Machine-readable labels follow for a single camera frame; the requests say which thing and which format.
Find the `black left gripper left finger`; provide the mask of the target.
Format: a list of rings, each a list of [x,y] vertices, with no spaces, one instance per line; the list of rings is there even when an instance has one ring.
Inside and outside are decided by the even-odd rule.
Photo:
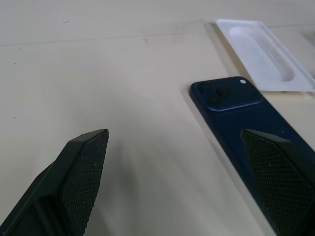
[[[99,129],[70,140],[25,191],[0,234],[82,236],[99,191],[108,139],[108,129]]]

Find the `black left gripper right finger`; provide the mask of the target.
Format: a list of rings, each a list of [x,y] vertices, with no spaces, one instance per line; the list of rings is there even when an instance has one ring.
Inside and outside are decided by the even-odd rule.
[[[315,234],[315,164],[294,142],[276,135],[241,132],[267,219],[279,236]]]

